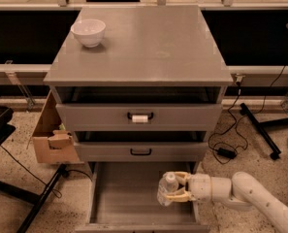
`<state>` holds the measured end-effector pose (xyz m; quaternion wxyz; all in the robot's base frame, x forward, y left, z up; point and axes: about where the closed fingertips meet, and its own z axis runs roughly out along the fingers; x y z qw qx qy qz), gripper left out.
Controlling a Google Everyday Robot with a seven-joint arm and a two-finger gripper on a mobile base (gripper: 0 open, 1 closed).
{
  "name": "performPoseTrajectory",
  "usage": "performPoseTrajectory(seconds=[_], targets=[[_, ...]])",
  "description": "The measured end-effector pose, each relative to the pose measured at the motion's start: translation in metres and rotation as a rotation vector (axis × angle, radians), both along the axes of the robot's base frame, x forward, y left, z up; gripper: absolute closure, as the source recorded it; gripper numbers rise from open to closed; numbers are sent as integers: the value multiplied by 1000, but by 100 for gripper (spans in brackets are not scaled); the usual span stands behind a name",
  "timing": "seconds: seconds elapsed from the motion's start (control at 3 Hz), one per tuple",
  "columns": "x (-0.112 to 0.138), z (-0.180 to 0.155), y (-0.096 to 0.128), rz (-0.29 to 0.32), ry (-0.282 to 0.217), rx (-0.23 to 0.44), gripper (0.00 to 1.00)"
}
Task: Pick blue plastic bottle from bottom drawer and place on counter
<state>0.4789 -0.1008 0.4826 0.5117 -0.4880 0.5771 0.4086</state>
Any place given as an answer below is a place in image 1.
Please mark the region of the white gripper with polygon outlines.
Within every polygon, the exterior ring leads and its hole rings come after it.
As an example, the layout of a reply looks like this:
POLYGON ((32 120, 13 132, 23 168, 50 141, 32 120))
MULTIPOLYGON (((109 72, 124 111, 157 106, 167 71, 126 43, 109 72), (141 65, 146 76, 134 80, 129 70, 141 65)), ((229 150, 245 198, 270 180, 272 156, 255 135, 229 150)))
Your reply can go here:
POLYGON ((211 199, 211 178, 207 174, 191 175, 187 172, 175 172, 179 184, 186 186, 175 192, 167 192, 165 198, 171 202, 184 203, 189 201, 207 202, 211 199))

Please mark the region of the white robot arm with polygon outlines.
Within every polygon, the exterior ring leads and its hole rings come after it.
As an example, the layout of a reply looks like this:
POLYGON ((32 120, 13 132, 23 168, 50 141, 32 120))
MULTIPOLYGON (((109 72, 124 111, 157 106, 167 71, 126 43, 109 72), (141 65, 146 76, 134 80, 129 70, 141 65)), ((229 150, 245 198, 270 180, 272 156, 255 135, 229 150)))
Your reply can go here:
POLYGON ((238 211, 254 207, 279 233, 288 233, 288 207, 245 172, 236 172, 230 179, 167 172, 159 182, 158 199, 163 206, 173 202, 213 201, 238 211))

